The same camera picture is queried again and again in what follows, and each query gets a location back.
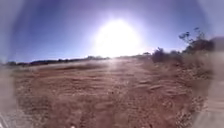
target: field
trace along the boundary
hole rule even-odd
[[[209,76],[200,73],[130,58],[25,67],[12,76],[34,128],[187,128],[206,97]]]

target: dirt patch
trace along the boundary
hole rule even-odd
[[[136,60],[99,67],[16,72],[21,109],[36,128],[179,128],[202,106],[193,71]]]

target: sun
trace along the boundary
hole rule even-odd
[[[143,49],[137,32],[123,20],[108,22],[95,38],[95,54],[102,57],[136,55]]]

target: tree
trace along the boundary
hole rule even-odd
[[[185,32],[185,33],[182,33],[181,35],[179,35],[179,38],[188,44],[190,44],[191,42],[194,41],[190,37],[191,37],[190,32]]]

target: blue sky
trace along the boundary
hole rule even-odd
[[[210,32],[196,0],[24,0],[16,12],[8,35],[16,61],[92,55],[93,35],[111,19],[131,24],[147,51],[183,49],[178,35],[195,27]]]

